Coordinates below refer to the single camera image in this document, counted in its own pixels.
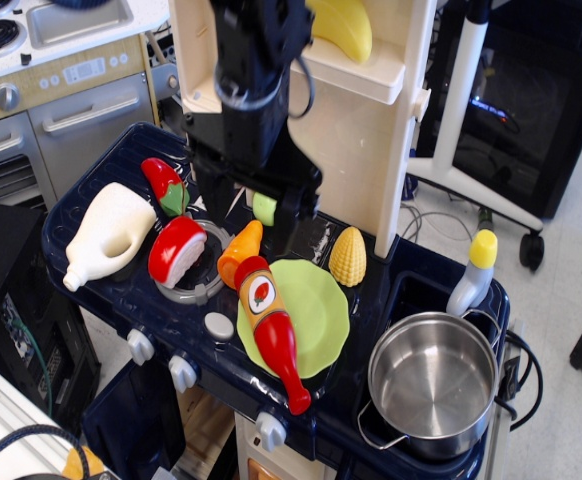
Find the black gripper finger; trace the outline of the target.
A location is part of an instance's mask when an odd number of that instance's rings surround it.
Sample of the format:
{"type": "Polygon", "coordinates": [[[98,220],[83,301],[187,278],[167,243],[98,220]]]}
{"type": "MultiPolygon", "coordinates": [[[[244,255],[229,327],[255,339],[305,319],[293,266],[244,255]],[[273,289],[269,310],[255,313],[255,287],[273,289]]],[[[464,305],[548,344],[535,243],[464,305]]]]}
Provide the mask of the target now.
{"type": "Polygon", "coordinates": [[[316,196],[306,198],[297,188],[288,189],[277,201],[272,227],[272,252],[286,255],[293,243],[298,226],[316,215],[316,196]]]}
{"type": "Polygon", "coordinates": [[[195,162],[194,170],[209,217],[223,222],[239,190],[234,166],[229,162],[195,162]]]}

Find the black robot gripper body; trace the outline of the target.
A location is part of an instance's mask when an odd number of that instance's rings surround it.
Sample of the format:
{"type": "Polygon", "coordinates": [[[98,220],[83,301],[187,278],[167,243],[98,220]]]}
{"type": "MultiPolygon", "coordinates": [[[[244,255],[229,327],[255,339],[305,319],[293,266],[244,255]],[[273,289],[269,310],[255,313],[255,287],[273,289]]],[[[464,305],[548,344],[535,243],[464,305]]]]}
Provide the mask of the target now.
{"type": "Polygon", "coordinates": [[[316,196],[320,169],[294,143],[288,129],[289,76],[284,74],[269,101],[253,107],[222,104],[219,113],[187,113],[183,129],[195,162],[229,162],[235,180],[276,201],[290,188],[316,196]]]}

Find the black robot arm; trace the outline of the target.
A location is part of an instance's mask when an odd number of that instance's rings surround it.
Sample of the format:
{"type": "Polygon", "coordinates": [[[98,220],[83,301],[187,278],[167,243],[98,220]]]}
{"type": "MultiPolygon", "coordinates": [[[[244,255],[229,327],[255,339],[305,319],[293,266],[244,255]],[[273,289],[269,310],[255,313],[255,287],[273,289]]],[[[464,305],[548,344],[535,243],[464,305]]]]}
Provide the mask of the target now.
{"type": "Polygon", "coordinates": [[[290,70],[312,40],[314,15],[302,1],[214,1],[218,113],[188,113],[183,129],[210,218],[222,222],[235,185],[276,203],[269,231],[277,256],[299,224],[315,217],[320,169],[288,128],[290,70]]]}

